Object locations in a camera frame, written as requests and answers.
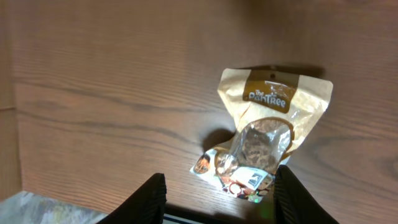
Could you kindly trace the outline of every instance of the food packaging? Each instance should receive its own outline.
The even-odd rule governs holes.
[[[333,84],[273,70],[225,69],[218,93],[235,136],[202,155],[191,172],[238,198],[260,202],[280,164],[328,108]]]

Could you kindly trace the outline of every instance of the snack bag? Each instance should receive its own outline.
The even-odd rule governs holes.
[[[235,197],[260,202],[279,164],[327,109],[332,89],[331,82],[304,75],[227,68],[218,93],[236,134],[206,151],[191,172]]]

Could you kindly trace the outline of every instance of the brown label banner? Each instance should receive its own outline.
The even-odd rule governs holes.
[[[300,75],[267,70],[251,70],[243,91],[243,100],[259,103],[287,113],[299,84]]]

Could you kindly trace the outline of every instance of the product label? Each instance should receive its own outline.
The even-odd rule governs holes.
[[[256,190],[267,175],[268,173],[264,170],[252,167],[239,167],[232,174],[231,179],[238,181],[252,190]]]
[[[287,113],[298,84],[299,75],[252,70],[244,87],[243,100]]]

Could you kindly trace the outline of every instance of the wooden table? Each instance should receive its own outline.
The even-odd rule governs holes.
[[[221,72],[311,65],[334,83],[332,101],[289,166],[339,222],[398,222],[396,1],[8,7],[24,190],[110,212],[163,172],[169,204],[244,217],[253,204],[188,172],[234,131]]]

